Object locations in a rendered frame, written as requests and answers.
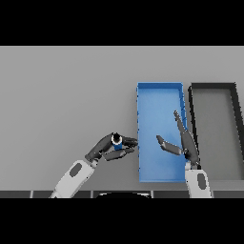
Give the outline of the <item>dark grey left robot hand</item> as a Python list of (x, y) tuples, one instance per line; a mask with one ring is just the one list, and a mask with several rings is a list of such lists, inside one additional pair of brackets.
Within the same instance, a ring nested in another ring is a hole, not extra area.
[(104, 157), (106, 161), (112, 161), (134, 152), (134, 148), (137, 146), (137, 140), (121, 134), (122, 149), (116, 151), (112, 145), (112, 135), (114, 133), (112, 132), (100, 139), (85, 155), (86, 160), (92, 162), (93, 160), (98, 161), (101, 157)]

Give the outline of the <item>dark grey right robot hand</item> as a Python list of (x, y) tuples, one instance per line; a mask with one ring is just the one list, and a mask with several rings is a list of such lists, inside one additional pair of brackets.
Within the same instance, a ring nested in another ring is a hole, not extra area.
[(196, 144), (194, 142), (192, 134), (184, 127), (183, 122), (180, 118), (178, 111), (173, 112), (174, 120), (177, 123), (177, 128), (179, 129), (181, 146), (178, 147), (166, 140), (164, 140), (160, 135), (156, 137), (160, 148), (163, 151), (172, 153), (175, 155), (183, 154), (185, 159), (190, 163), (190, 168), (201, 169), (200, 158), (197, 151)]

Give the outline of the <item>blue pipe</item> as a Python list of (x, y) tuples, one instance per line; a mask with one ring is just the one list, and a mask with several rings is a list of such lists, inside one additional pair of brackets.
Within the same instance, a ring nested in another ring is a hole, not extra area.
[(117, 132), (112, 135), (112, 145), (116, 151), (122, 149), (122, 136)]

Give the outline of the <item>blue bin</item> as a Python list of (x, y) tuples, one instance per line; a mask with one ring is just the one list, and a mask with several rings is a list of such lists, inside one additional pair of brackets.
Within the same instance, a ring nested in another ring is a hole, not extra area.
[(156, 139), (160, 135), (165, 141), (181, 147), (181, 136), (173, 112), (178, 111), (184, 128), (187, 128), (183, 84), (138, 82), (136, 91), (139, 181), (184, 182), (184, 155), (163, 151)]

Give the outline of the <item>dark grey bin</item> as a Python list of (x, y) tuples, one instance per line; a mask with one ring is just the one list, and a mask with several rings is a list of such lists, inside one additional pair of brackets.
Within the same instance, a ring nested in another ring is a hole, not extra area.
[(244, 124), (235, 83), (192, 83), (193, 136), (210, 180), (244, 180)]

